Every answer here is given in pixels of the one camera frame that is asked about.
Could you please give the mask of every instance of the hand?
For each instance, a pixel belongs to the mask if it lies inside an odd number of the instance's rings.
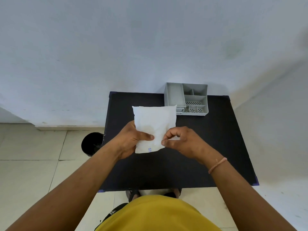
[[[174,136],[180,137],[180,140],[169,140]],[[199,163],[203,163],[203,155],[213,149],[188,127],[169,129],[164,135],[161,145],[178,150],[186,157],[196,159]]]
[[[136,130],[135,122],[130,121],[109,143],[117,147],[119,159],[124,159],[135,152],[139,140],[150,141],[153,139],[153,135]]]

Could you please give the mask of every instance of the yellow shirt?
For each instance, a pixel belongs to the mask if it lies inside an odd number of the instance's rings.
[[[175,198],[147,195],[134,199],[107,218],[95,231],[220,229],[193,206]]]

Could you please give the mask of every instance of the desk organizer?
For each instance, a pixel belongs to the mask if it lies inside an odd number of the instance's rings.
[[[207,84],[166,83],[165,106],[175,106],[177,115],[205,116],[209,113]]]

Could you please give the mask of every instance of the person's right arm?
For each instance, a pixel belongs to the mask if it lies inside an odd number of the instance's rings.
[[[180,140],[169,140],[173,136]],[[187,127],[169,129],[162,145],[196,159],[208,169],[224,158]],[[218,165],[211,175],[238,230],[295,230],[228,161]]]

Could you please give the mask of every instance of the white package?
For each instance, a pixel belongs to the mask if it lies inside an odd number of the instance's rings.
[[[135,126],[138,131],[154,135],[152,141],[141,140],[136,144],[136,153],[158,151],[164,148],[161,141],[167,130],[175,127],[176,106],[134,107]]]

